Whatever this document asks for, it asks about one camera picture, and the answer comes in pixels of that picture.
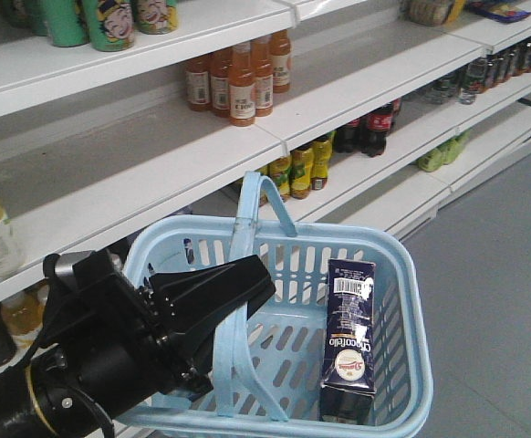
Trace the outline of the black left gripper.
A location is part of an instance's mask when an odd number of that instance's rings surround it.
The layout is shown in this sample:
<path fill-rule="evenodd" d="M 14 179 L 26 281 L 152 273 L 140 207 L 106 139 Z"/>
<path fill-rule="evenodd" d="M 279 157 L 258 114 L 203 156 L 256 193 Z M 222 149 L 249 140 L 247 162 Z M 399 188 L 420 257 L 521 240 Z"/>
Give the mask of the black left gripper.
<path fill-rule="evenodd" d="M 116 418 L 156 392 L 192 401 L 209 392 L 215 329 L 242 305 L 252 316 L 274 292 L 257 255 L 157 273 L 142 287 L 121 274 L 55 279 L 44 341 L 66 356 L 58 377 Z"/>

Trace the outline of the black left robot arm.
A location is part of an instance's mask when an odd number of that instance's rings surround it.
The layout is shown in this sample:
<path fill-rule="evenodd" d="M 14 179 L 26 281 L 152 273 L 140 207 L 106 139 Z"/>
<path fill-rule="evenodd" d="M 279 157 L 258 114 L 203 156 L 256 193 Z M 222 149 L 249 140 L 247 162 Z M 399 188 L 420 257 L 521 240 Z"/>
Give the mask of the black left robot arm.
<path fill-rule="evenodd" d="M 110 437 L 114 420 L 154 393 L 207 393 L 215 329 L 275 290 L 255 255 L 140 287 L 104 250 L 50 255 L 43 271 L 43 327 L 0 373 L 0 437 Z"/>

